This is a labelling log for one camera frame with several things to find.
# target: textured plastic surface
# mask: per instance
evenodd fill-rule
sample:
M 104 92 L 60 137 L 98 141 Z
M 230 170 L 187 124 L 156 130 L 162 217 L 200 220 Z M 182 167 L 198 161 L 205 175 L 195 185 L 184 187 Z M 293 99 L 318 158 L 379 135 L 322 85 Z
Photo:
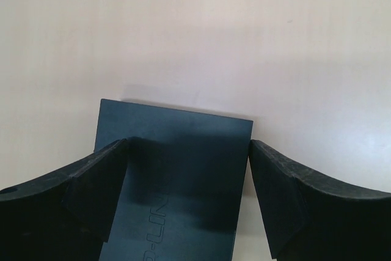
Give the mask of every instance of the textured plastic surface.
M 391 194 L 328 177 L 260 141 L 249 157 L 274 259 L 391 260 Z
M 128 142 L 0 191 L 0 260 L 99 260 L 126 173 Z
M 229 261 L 252 122 L 102 100 L 95 148 L 130 138 L 102 261 Z

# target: hole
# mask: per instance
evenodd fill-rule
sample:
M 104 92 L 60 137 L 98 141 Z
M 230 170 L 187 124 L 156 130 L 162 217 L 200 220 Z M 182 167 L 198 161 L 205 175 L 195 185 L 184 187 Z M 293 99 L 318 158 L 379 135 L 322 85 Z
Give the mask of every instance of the hole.
M 2 189 L 2 190 L 0 191 L 0 195 L 8 194 L 8 193 L 16 192 L 16 191 L 18 191 L 18 188 L 15 187 L 15 186 L 11 186 L 10 188 Z

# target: black plastic part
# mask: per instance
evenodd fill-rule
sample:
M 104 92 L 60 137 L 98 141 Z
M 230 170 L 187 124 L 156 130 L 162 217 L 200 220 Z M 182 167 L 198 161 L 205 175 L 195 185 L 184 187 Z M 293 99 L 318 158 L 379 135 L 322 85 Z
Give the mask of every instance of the black plastic part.
M 0 260 L 99 260 L 126 174 L 128 141 L 0 191 Z
M 130 138 L 101 261 L 229 261 L 252 122 L 102 100 L 95 149 Z
M 273 259 L 391 260 L 391 194 L 328 177 L 260 141 L 249 157 Z

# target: white surface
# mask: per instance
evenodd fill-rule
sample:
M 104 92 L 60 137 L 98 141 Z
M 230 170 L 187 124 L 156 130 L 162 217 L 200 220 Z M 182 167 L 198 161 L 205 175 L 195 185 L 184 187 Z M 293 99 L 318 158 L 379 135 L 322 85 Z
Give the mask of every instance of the white surface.
M 391 191 L 389 0 L 0 1 L 0 188 L 90 153 L 112 98 L 250 118 L 292 159 Z M 248 175 L 234 261 L 270 260 Z

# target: black rectangular panel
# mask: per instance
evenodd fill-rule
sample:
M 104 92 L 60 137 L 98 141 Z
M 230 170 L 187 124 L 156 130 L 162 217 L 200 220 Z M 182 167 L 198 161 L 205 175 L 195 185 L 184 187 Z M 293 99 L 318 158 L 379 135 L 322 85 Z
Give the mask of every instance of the black rectangular panel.
M 130 164 L 101 261 L 229 261 L 252 121 L 102 100 L 95 150 Z

